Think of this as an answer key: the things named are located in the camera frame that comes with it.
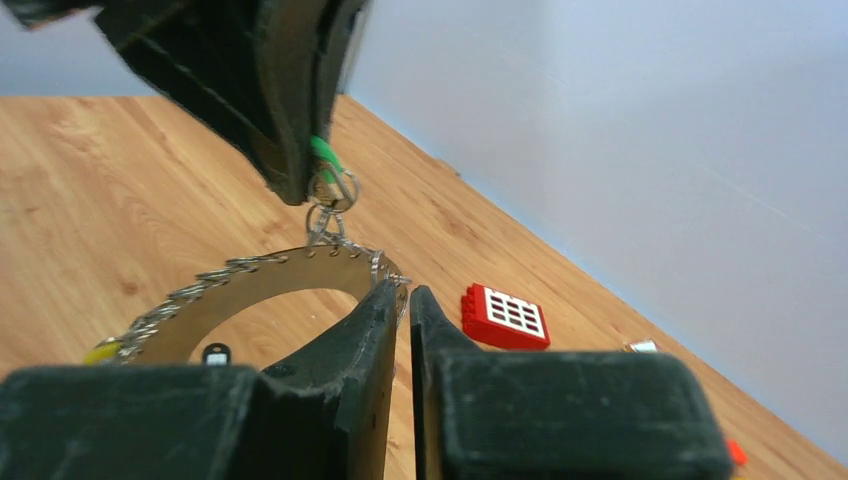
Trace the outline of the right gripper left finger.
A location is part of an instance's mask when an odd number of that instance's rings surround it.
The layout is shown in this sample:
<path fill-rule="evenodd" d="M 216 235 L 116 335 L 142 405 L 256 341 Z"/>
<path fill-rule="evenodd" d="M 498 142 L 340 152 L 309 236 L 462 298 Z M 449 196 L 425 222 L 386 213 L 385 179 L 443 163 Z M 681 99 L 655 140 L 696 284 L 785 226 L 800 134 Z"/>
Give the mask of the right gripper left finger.
<path fill-rule="evenodd" d="M 265 371 L 63 366 L 1 385 L 5 479 L 379 479 L 396 289 Z"/>

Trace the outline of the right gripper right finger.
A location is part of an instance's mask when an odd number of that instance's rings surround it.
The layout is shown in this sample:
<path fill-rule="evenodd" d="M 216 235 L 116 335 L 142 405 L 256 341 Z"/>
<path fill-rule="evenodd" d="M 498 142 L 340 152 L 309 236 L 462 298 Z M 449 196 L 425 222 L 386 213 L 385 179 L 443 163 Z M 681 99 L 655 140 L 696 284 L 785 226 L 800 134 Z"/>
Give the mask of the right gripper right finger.
<path fill-rule="evenodd" d="M 729 479 L 693 372 L 666 353 L 486 351 L 409 302 L 419 479 Z"/>

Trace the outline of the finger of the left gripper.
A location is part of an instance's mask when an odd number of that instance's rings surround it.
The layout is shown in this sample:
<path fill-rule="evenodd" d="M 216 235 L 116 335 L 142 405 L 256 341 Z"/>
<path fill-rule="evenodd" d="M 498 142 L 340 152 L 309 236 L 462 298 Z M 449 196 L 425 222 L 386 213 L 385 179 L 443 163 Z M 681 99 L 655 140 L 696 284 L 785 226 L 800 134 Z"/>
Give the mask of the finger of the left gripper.
<path fill-rule="evenodd" d="M 321 4 L 313 55 L 311 133 L 327 140 L 345 59 L 356 23 L 368 1 L 330 0 Z"/>
<path fill-rule="evenodd" d="M 87 8 L 142 80 L 241 152 L 283 202 L 312 170 L 315 1 L 6 1 L 34 30 Z"/>

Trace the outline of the green key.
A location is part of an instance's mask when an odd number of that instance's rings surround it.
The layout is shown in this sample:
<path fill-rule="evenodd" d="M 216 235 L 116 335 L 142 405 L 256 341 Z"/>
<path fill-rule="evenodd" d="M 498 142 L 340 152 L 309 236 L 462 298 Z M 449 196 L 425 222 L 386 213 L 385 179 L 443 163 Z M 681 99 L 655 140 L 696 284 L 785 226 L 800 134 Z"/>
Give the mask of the green key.
<path fill-rule="evenodd" d="M 337 182 L 337 175 L 344 168 L 330 144 L 320 136 L 313 135 L 310 139 L 312 153 L 319 159 L 320 171 L 324 181 L 328 184 Z"/>

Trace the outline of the large grey toothed keyring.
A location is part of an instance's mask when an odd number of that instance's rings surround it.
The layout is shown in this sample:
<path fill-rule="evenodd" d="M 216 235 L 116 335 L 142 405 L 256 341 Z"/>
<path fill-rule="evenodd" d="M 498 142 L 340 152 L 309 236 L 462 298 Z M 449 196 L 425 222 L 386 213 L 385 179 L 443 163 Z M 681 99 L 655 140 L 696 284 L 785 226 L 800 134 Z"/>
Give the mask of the large grey toothed keyring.
<path fill-rule="evenodd" d="M 304 246 L 232 258 L 220 269 L 197 275 L 193 284 L 169 293 L 124 333 L 107 338 L 122 342 L 119 357 L 107 364 L 185 363 L 204 338 L 232 316 L 303 290 L 335 290 L 363 300 L 374 285 L 390 281 L 397 287 L 396 316 L 403 317 L 410 278 L 384 252 L 346 235 L 342 215 L 358 199 L 358 180 L 344 169 L 336 183 L 328 184 L 320 167 L 308 184 L 312 204 Z"/>

